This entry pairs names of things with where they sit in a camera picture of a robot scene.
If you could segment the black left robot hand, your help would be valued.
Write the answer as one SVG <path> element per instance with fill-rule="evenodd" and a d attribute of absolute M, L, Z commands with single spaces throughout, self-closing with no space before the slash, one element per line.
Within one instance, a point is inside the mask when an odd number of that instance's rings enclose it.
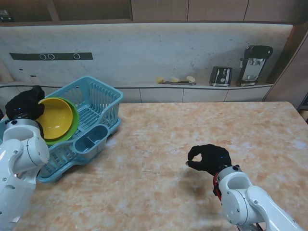
<path fill-rule="evenodd" d="M 6 105 L 6 115 L 10 120 L 26 118 L 37 120 L 44 113 L 44 104 L 39 104 L 45 98 L 45 92 L 40 86 L 33 86 L 32 89 L 23 91 Z"/>

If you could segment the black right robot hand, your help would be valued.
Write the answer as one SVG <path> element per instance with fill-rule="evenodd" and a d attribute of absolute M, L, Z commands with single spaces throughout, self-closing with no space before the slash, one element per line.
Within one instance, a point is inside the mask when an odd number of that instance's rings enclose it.
<path fill-rule="evenodd" d="M 215 176 L 222 166 L 232 166 L 229 152 L 213 144 L 197 145 L 188 152 L 186 165 L 197 171 L 206 171 Z"/>

